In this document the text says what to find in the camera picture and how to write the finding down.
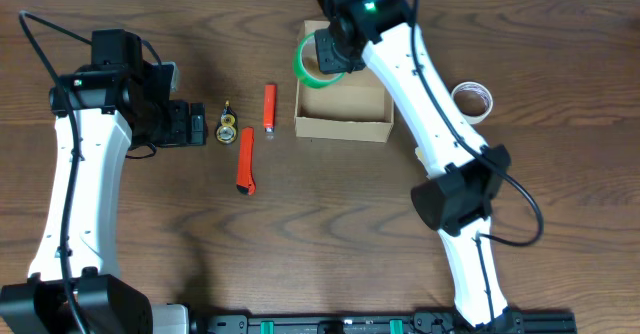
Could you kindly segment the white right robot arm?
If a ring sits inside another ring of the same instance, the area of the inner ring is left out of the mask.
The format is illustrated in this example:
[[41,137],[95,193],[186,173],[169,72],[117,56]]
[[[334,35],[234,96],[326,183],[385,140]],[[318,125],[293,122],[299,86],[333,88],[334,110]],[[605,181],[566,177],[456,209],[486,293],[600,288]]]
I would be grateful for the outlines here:
[[463,117],[430,59],[417,2],[317,0],[329,21],[314,35],[324,74],[369,69],[384,85],[422,154],[427,180],[411,200],[438,233],[454,283],[454,306],[473,329],[507,310],[490,247],[491,202],[511,158],[489,147]]

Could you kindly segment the cardboard box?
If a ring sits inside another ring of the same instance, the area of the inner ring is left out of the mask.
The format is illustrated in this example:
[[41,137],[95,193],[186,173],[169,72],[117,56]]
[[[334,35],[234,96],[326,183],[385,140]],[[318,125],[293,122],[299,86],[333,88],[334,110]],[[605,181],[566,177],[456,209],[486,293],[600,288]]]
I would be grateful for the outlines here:
[[[299,43],[326,29],[326,21],[306,21]],[[302,138],[385,143],[394,125],[394,102],[369,69],[344,73],[337,83],[313,89],[297,79],[295,133]]]

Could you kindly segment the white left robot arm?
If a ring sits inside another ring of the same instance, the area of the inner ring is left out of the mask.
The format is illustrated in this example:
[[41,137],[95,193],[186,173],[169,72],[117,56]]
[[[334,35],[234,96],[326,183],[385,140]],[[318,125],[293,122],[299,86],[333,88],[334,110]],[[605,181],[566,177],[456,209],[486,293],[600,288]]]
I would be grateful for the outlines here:
[[91,61],[49,94],[57,160],[45,231],[27,280],[1,290],[16,333],[194,333],[183,304],[154,305],[120,277],[116,229],[124,163],[137,148],[202,146],[205,108],[174,100],[177,66],[146,61],[149,44],[97,30]]

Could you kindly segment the orange utility knife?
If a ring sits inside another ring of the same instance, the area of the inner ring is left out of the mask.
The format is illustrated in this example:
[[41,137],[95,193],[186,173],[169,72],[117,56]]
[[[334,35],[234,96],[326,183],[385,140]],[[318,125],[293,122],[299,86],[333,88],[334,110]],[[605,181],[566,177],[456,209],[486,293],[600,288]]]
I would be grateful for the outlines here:
[[245,195],[253,195],[256,191],[252,174],[253,145],[254,129],[252,127],[243,128],[240,135],[236,188]]

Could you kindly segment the green tape roll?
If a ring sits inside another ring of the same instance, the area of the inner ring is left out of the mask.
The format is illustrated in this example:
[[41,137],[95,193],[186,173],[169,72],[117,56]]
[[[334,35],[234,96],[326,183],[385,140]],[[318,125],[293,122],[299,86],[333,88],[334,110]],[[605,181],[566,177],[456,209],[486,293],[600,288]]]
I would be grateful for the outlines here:
[[344,73],[323,74],[317,60],[315,37],[307,34],[299,43],[292,59],[294,73],[301,84],[313,89],[321,89],[339,82]]

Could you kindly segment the yellow sticky note pad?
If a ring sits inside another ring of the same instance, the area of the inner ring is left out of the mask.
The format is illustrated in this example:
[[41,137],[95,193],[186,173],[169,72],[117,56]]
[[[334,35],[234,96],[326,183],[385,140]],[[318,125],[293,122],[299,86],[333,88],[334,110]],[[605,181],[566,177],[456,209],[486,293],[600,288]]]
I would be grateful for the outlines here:
[[426,163],[425,157],[424,157],[423,152],[421,151],[420,147],[416,147],[415,148],[415,155],[416,155],[417,159],[419,160],[419,162],[422,164],[422,166],[426,169],[427,168],[427,163]]

